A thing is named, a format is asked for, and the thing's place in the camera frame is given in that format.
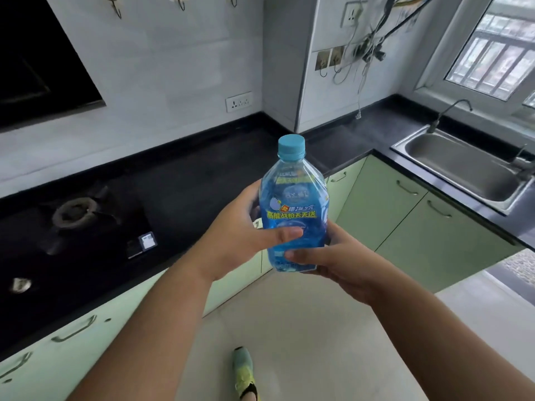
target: plastic bottle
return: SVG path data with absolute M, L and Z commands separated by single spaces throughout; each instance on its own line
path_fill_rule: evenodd
M 267 249 L 271 265 L 280 272 L 306 272 L 316 265 L 299 265 L 284 257 L 288 249 L 325 245 L 329 195 L 323 175 L 304 159 L 301 135 L 279 139 L 279 161 L 262 178 L 259 203 L 264 228 L 301 227 L 303 236 Z

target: leg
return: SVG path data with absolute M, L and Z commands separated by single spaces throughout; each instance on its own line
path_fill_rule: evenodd
M 255 379 L 252 376 L 252 359 L 249 351 L 240 346 L 232 354 L 232 369 L 238 397 L 242 401 L 260 401 L 256 390 Z

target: foot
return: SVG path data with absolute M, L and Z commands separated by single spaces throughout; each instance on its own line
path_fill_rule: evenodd
M 252 359 L 249 351 L 240 346 L 234 349 L 232 353 L 232 369 L 234 370 L 234 379 L 238 397 L 242 399 L 246 394 L 254 393 L 258 401 L 258 392 L 256 390 L 255 379 L 252 376 Z

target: wall hook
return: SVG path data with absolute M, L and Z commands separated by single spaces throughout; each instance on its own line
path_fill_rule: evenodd
M 119 19 L 123 19 L 123 16 L 121 14 L 121 10 L 117 8 L 117 5 L 115 4 L 115 2 L 117 0 L 108 0 L 109 2 L 111 2 L 111 6 L 113 7 L 113 10 L 115 11 L 115 13 L 117 14 L 117 16 L 119 17 Z

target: person's right arm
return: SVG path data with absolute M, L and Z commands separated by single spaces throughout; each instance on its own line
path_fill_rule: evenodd
M 535 400 L 535 383 L 472 332 L 437 297 L 329 222 L 331 245 L 289 251 L 297 263 L 371 306 L 431 401 Z

